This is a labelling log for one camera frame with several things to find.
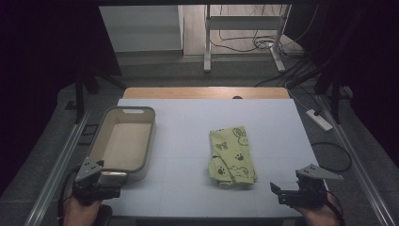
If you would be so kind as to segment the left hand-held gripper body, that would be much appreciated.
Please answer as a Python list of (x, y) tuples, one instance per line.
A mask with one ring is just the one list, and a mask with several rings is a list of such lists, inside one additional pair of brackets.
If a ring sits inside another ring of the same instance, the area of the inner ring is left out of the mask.
[(104, 166), (104, 161), (94, 161), (87, 157), (82, 163), (72, 184), (72, 195), (83, 205), (91, 205), (100, 198), (103, 188), (119, 188), (121, 186), (102, 186), (99, 178)]

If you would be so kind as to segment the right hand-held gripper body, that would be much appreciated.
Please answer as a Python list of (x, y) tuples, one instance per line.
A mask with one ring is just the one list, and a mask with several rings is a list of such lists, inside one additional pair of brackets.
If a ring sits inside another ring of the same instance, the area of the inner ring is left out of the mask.
[(327, 202), (325, 180), (342, 180), (342, 175), (336, 174), (316, 165), (310, 164), (296, 172), (298, 191), (286, 196), (289, 206), (303, 208), (320, 208)]

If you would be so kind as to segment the beige basket with grey rim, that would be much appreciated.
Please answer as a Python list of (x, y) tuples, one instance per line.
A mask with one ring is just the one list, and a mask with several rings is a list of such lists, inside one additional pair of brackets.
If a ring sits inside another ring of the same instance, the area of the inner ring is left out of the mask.
[(155, 116), (149, 106), (109, 108), (90, 145), (89, 158), (103, 160), (106, 172), (124, 172), (130, 181), (143, 179), (150, 165)]

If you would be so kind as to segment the green printed cloth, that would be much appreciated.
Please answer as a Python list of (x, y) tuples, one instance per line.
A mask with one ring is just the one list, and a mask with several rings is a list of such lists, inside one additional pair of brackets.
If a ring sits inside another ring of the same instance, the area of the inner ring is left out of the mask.
[(257, 181), (244, 126), (213, 130), (210, 140), (212, 159), (208, 172), (218, 186), (250, 186)]

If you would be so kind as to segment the person's right hand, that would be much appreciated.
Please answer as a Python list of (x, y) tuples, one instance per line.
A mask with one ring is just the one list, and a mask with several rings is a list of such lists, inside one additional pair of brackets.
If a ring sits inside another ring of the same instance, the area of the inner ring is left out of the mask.
[(341, 226), (343, 222), (327, 205), (315, 210), (302, 207), (296, 207), (295, 210), (308, 226)]

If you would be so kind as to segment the person's left hand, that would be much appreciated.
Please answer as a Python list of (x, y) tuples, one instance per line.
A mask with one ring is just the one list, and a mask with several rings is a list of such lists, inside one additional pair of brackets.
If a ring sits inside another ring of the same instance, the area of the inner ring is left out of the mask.
[(92, 226), (101, 206), (99, 201), (91, 205), (82, 205), (75, 197), (71, 197), (65, 202), (63, 225)]

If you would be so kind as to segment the black floor plate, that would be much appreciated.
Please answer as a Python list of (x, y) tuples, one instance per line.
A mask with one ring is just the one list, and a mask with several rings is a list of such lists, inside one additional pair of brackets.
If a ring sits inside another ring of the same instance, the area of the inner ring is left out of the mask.
[(98, 127), (98, 124), (86, 124), (80, 135), (80, 138), (78, 139), (78, 144), (89, 146), (96, 135)]

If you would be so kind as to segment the white power strip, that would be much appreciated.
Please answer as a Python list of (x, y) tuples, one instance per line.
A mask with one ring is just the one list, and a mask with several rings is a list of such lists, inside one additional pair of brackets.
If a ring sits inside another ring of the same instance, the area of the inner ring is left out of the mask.
[(315, 122), (323, 131), (327, 132), (332, 129), (332, 125), (326, 121), (321, 115), (319, 111), (315, 111), (314, 109), (309, 109), (306, 112), (307, 116)]

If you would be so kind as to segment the white table mat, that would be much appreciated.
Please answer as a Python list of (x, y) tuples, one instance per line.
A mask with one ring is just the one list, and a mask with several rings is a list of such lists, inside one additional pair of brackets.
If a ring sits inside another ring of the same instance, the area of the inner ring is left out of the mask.
[[(145, 100), (156, 117), (148, 174), (109, 201), (121, 217), (284, 218), (270, 186), (297, 188), (297, 170), (315, 163), (306, 131), (291, 99)], [(247, 188), (222, 188), (209, 177), (210, 133), (244, 126), (257, 181)]]

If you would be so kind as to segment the black stand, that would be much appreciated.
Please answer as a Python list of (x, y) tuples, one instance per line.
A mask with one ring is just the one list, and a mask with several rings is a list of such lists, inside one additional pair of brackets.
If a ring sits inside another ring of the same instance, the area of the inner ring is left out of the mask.
[(341, 75), (342, 69), (339, 67), (337, 62), (333, 60), (328, 60), (327, 62), (323, 63), (316, 69), (312, 70), (305, 75), (289, 81), (285, 84), (287, 89), (292, 89), (299, 84), (304, 83), (305, 81), (314, 78), (316, 75), (319, 75), (319, 78), (314, 85), (314, 91), (316, 94), (325, 94), (328, 88), (331, 88), (331, 96), (330, 96), (330, 114), (335, 120), (337, 124), (341, 123), (339, 117), (339, 105), (340, 100), (342, 99), (341, 96)]
[(75, 123), (80, 123), (85, 115), (84, 89), (90, 94), (98, 94), (100, 91), (100, 85), (96, 80), (97, 77), (101, 77), (103, 80), (121, 90), (127, 89), (124, 83), (112, 77), (106, 70), (101, 70), (99, 67), (80, 66), (74, 74), (75, 105), (72, 108), (76, 110)]

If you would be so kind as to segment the wooden table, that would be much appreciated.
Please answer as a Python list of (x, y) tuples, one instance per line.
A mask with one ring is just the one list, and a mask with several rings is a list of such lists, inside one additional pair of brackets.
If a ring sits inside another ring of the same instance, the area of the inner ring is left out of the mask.
[(289, 99), (285, 88), (181, 87), (128, 88), (123, 99)]

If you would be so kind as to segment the white cabinet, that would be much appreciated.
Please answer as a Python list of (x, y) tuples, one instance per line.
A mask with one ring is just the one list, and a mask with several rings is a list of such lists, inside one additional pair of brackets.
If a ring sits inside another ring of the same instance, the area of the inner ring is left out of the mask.
[(183, 49), (182, 6), (99, 7), (115, 52)]

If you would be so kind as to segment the aluminium rail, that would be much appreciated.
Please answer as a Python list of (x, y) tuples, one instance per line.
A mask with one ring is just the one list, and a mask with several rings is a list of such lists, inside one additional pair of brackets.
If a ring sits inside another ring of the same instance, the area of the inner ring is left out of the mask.
[(337, 122), (332, 116), (330, 111), (329, 104), (325, 97), (317, 95), (315, 97), (316, 102), (323, 109), (327, 120), (331, 123), (334, 128), (334, 131), (338, 137), (340, 143), (345, 147), (345, 149), (349, 152), (352, 158), (352, 171), (356, 174), (356, 177), (359, 181), (359, 184), (367, 197), (367, 200), (371, 204), (375, 215), (380, 222), (381, 226), (399, 226), (399, 224), (394, 220), (393, 215), (385, 203), (383, 197), (380, 192), (377, 190), (375, 183), (369, 176), (366, 168), (361, 163), (358, 154), (356, 153), (355, 146), (349, 139), (349, 136), (346, 134), (343, 128), (343, 121)]
[(66, 143), (61, 149), (61, 152), (58, 155), (56, 162), (54, 163), (52, 170), (50, 171), (50, 174), (47, 177), (44, 186), (24, 223), (24, 226), (41, 225), (52, 198), (56, 194), (56, 190), (60, 184), (63, 173), (67, 168), (69, 161), (71, 160), (73, 150), (77, 144), (80, 134), (87, 123), (88, 116), (89, 113), (85, 113), (82, 119), (73, 126)]

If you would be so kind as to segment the white desk frame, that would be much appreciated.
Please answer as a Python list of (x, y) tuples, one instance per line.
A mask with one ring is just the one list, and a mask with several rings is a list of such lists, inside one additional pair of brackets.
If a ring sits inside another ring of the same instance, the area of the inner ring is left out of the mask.
[(216, 15), (211, 14), (211, 5), (204, 7), (205, 19), (205, 49), (203, 70), (211, 71), (211, 32), (213, 30), (266, 30), (275, 31), (276, 35), (266, 47), (274, 59), (277, 70), (280, 73), (286, 71), (280, 58), (279, 42), (290, 11), (290, 5), (282, 7), (281, 15)]

